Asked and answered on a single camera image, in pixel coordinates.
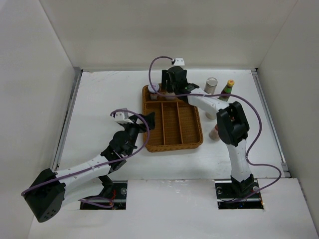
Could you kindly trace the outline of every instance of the table surface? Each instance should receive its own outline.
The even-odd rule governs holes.
[[[216,93],[221,92],[227,80],[235,80],[234,94],[250,101],[259,112],[263,131],[250,153],[254,163],[273,164],[280,169],[281,155],[250,70],[187,71],[189,82],[204,88],[206,79],[218,80]],[[153,82],[160,83],[161,71],[152,71]],[[116,124],[110,112],[127,108],[142,113],[142,87],[148,84],[147,71],[84,72],[79,85],[72,118],[67,133],[60,169],[83,163],[101,153],[122,127]],[[247,146],[258,132],[254,112],[242,102],[250,125]],[[128,179],[229,179],[231,165],[226,145],[220,140],[212,141],[208,134],[216,125],[199,109],[204,143],[197,149],[150,153],[143,149],[118,171],[110,174],[112,180]],[[137,146],[143,144],[142,135]],[[269,167],[251,167],[255,178],[275,178],[278,172]]]
[[[259,179],[260,186],[273,179]],[[129,180],[126,210],[62,208],[29,239],[318,239],[297,179],[262,191],[264,210],[219,210],[213,180]]]

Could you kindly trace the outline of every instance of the gray wall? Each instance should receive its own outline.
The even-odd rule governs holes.
[[[74,78],[37,0],[0,0],[0,237],[27,238],[20,193],[48,167]]]
[[[74,66],[258,67],[297,0],[40,0]]]
[[[319,1],[299,0],[259,68],[286,161],[319,230]]]

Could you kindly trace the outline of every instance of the wooden organizer box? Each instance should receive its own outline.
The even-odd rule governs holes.
[[[144,86],[143,114],[155,112],[155,129],[146,145],[149,152],[197,148],[203,143],[203,133],[197,107],[179,99],[168,101],[158,96],[152,101],[148,86]]]

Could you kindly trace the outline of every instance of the green glass bottle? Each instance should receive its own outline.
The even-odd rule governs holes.
[[[230,94],[231,90],[233,89],[234,84],[235,84],[234,80],[229,80],[227,82],[227,85],[222,90],[221,94]],[[229,96],[220,96],[219,99],[222,101],[228,101]]]

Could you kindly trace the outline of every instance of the white lid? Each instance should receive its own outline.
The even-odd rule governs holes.
[[[159,84],[153,84],[153,87],[155,88],[156,91],[160,90],[160,85]],[[153,88],[151,87],[151,85],[148,86],[148,90],[151,93],[155,93],[155,91],[153,90]]]
[[[218,81],[217,81],[217,79],[214,78],[214,77],[209,77],[209,78],[207,79],[207,83],[208,83],[210,86],[217,86]]]

